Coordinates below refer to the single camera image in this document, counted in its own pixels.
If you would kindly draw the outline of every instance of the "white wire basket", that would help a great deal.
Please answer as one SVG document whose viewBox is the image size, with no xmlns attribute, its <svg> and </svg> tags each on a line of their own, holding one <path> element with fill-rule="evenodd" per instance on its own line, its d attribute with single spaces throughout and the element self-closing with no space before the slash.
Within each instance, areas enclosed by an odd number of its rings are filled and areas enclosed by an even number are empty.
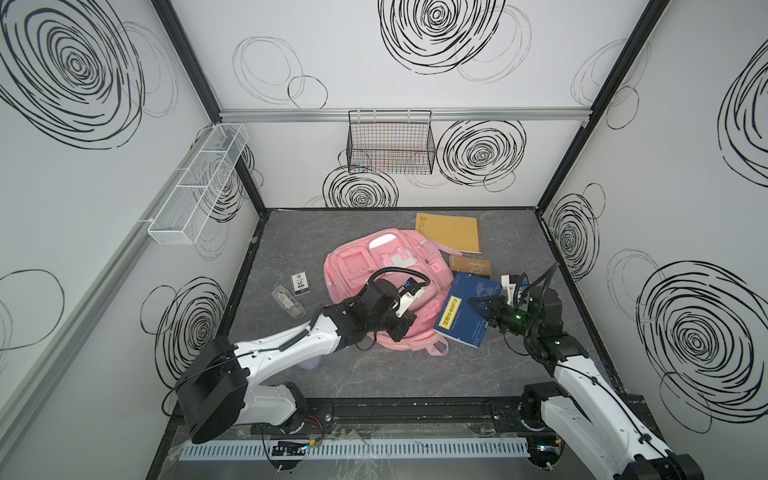
<svg viewBox="0 0 768 480">
<path fill-rule="evenodd" d="M 147 229 L 155 241 L 160 245 L 197 242 L 247 141 L 243 124 L 218 124 L 211 130 Z"/>
</svg>

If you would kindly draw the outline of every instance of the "pink backpack loop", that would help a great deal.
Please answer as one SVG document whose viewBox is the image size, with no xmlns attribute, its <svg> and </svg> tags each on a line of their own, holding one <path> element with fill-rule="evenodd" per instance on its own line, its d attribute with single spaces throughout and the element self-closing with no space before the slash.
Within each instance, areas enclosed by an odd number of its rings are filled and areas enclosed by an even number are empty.
<svg viewBox="0 0 768 480">
<path fill-rule="evenodd" d="M 432 283 L 411 305 L 410 310 L 416 313 L 416 320 L 406 336 L 394 342 L 386 333 L 378 333 L 377 341 L 392 350 L 426 349 L 430 355 L 445 355 L 448 343 L 432 327 L 448 295 L 453 274 L 442 259 L 440 250 L 461 255 L 461 252 L 433 242 L 415 230 L 390 228 L 347 243 L 326 258 L 323 270 L 328 293 L 334 303 L 355 296 L 368 277 L 385 266 L 401 266 L 423 273 Z M 384 274 L 382 278 L 400 286 L 409 275 L 395 272 Z M 437 349 L 436 343 L 441 343 L 444 349 Z"/>
</svg>

